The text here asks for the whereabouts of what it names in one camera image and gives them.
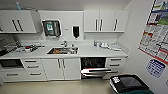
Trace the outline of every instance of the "cabinet handle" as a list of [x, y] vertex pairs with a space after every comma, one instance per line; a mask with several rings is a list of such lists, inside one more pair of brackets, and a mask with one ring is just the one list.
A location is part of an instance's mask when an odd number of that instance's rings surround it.
[[110, 73], [118, 73], [118, 71], [112, 71], [112, 72], [110, 72]]
[[36, 60], [31, 60], [31, 61], [25, 61], [25, 62], [36, 62]]
[[117, 19], [116, 19], [116, 22], [115, 22], [115, 26], [114, 26], [114, 31], [116, 30], [116, 28], [117, 28]]
[[18, 31], [18, 29], [17, 29], [17, 27], [16, 27], [16, 24], [15, 24], [15, 21], [14, 21], [14, 20], [12, 20], [12, 22], [13, 22], [13, 25], [14, 25], [14, 27], [15, 27], [16, 31]]
[[38, 68], [39, 66], [28, 66], [27, 68]]
[[17, 20], [17, 22], [18, 22], [18, 24], [19, 24], [20, 30], [23, 31], [22, 26], [21, 26], [19, 20]]
[[61, 68], [61, 66], [60, 66], [60, 62], [59, 62], [59, 59], [58, 59], [58, 65], [59, 65], [59, 68]]
[[103, 24], [103, 20], [101, 19], [101, 22], [100, 22], [100, 31], [102, 30], [102, 24]]
[[111, 59], [111, 61], [119, 61], [119, 60], [121, 60], [121, 59]]
[[97, 19], [96, 19], [96, 31], [97, 31]]
[[64, 59], [63, 59], [63, 66], [64, 66], [64, 68], [65, 68]]
[[110, 65], [110, 66], [120, 66], [120, 64]]
[[17, 76], [18, 74], [7, 74], [7, 76]]
[[41, 73], [31, 73], [30, 75], [41, 75]]

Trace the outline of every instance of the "countertop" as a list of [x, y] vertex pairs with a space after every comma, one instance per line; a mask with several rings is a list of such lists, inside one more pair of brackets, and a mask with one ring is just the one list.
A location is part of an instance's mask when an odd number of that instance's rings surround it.
[[77, 57], [126, 57], [128, 56], [123, 51], [113, 51], [94, 47], [91, 45], [78, 46], [77, 54], [47, 54], [56, 46], [39, 47], [34, 52], [10, 52], [0, 59], [22, 59], [22, 58], [77, 58]]

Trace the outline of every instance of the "microwave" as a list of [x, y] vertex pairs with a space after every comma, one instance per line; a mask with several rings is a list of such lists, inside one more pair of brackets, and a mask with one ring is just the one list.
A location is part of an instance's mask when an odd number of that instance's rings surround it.
[[3, 59], [0, 60], [2, 68], [23, 68], [20, 59]]

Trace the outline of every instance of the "floor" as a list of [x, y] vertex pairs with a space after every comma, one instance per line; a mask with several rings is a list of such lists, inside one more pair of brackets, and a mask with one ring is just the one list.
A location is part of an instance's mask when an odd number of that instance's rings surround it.
[[49, 81], [6, 83], [0, 94], [116, 94], [109, 80]]

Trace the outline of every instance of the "stainless steel sink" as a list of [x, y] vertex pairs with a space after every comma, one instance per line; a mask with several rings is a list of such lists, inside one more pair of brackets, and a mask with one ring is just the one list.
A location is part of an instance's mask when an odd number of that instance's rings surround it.
[[78, 47], [52, 48], [47, 54], [77, 54]]

